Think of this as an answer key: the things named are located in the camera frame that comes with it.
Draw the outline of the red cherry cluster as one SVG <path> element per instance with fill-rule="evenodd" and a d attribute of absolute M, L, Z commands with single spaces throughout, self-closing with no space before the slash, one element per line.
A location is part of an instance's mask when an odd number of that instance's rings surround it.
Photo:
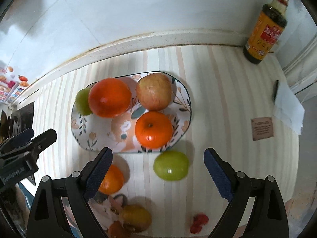
<path fill-rule="evenodd" d="M 190 227 L 191 234 L 198 234 L 201 232 L 202 227 L 209 222 L 209 218 L 205 214 L 197 214 L 193 217 L 193 223 Z"/>

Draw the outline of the white folded paper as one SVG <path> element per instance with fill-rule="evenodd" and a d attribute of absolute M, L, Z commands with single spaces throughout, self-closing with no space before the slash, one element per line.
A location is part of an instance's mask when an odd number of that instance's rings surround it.
<path fill-rule="evenodd" d="M 273 115 L 292 129 L 297 135 L 301 135 L 305 109 L 301 102 L 285 82 L 279 81 L 277 97 L 274 101 Z"/>

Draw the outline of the small orange tangerine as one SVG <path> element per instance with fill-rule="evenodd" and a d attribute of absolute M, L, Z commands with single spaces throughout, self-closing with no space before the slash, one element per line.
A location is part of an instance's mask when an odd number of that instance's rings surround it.
<path fill-rule="evenodd" d="M 105 195 L 112 195 L 123 187 L 124 182 L 123 173 L 116 165 L 112 164 L 103 178 L 98 191 Z"/>

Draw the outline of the soy sauce bottle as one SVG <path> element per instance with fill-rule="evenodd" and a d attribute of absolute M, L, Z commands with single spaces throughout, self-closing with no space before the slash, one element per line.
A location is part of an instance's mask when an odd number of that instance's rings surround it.
<path fill-rule="evenodd" d="M 289 0 L 272 0 L 264 4 L 248 38 L 243 54 L 253 64 L 259 64 L 273 48 L 287 25 L 285 16 Z"/>

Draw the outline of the brown russet apple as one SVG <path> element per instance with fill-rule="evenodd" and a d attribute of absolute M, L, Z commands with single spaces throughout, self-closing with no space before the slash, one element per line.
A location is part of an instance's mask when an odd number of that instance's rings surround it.
<path fill-rule="evenodd" d="M 119 214 L 124 229 L 132 233 L 141 233 L 152 224 L 151 214 L 141 205 L 126 205 Z"/>

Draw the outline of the large orange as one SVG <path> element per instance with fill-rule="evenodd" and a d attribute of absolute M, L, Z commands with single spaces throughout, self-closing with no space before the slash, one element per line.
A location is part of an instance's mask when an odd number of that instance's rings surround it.
<path fill-rule="evenodd" d="M 120 79 L 107 78 L 97 82 L 89 91 L 88 103 L 93 114 L 113 118 L 128 110 L 132 93 Z"/>

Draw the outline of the colourful wall sticker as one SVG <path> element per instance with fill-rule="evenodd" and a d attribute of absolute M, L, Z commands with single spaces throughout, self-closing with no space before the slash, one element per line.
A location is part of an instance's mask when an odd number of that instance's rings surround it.
<path fill-rule="evenodd" d="M 1 61 L 0 101 L 11 104 L 29 86 L 29 79 Z"/>

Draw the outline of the floral oval ceramic plate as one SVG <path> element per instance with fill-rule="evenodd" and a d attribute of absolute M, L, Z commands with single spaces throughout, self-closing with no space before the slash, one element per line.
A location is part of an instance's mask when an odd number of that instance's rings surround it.
<path fill-rule="evenodd" d="M 78 145 L 93 152 L 103 147 L 114 153 L 151 153 L 163 152 L 173 147 L 186 133 L 191 123 L 191 101 L 186 86 L 173 75 L 164 73 L 171 82 L 172 101 L 162 113 L 167 115 L 173 126 L 171 140 L 160 148 L 150 149 L 142 146 L 135 137 L 135 124 L 139 117 L 148 112 L 137 99 L 135 88 L 139 80 L 152 74 L 151 71 L 120 76 L 118 79 L 126 83 L 132 100 L 129 109 L 114 118 L 101 118 L 94 114 L 82 115 L 74 105 L 71 117 L 71 131 Z"/>

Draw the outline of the green apple off plate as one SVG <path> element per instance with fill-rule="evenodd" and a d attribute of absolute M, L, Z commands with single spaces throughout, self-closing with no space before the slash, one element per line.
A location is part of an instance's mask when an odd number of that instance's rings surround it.
<path fill-rule="evenodd" d="M 167 181 L 182 180 L 188 175 L 190 162 L 186 154 L 178 151 L 165 151 L 154 160 L 156 175 Z"/>

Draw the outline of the reddish yellow apple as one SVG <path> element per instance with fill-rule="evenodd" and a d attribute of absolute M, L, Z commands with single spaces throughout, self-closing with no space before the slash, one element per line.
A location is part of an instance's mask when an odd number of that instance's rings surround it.
<path fill-rule="evenodd" d="M 171 82 L 163 73 L 153 73 L 141 78 L 135 91 L 141 105 L 149 111 L 167 108 L 173 93 Z"/>

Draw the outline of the dark red orange fruit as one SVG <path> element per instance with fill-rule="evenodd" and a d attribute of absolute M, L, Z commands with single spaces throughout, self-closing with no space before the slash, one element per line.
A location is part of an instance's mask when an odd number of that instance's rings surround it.
<path fill-rule="evenodd" d="M 109 226 L 108 234 L 111 238 L 130 238 L 131 234 L 125 230 L 119 221 L 115 221 Z"/>

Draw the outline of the green apple on plate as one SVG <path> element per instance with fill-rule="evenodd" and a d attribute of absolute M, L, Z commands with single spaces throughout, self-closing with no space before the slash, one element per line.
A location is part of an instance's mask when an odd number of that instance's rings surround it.
<path fill-rule="evenodd" d="M 81 115 L 92 114 L 92 111 L 89 107 L 89 101 L 88 101 L 89 92 L 90 92 L 90 88 L 85 88 L 85 89 L 81 89 L 76 95 L 75 106 Z"/>

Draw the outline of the orange tangerine with stem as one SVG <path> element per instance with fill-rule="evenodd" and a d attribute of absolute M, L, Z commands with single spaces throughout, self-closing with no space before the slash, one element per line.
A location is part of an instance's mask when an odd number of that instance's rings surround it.
<path fill-rule="evenodd" d="M 173 131 L 170 119 L 156 111 L 143 114 L 135 124 L 137 141 L 149 149 L 158 149 L 166 145 L 171 140 Z"/>

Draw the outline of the brown label tag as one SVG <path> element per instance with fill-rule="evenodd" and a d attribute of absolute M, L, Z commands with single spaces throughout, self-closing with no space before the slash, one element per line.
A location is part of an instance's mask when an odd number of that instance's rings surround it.
<path fill-rule="evenodd" d="M 273 123 L 271 117 L 251 119 L 251 130 L 253 141 L 273 137 Z"/>

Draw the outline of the black pen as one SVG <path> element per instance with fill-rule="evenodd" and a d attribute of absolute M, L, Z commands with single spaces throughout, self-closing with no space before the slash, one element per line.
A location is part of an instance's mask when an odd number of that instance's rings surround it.
<path fill-rule="evenodd" d="M 278 87 L 279 87 L 279 80 L 276 80 L 275 84 L 273 85 L 273 93 L 272 93 L 272 100 L 273 101 L 276 100 Z"/>

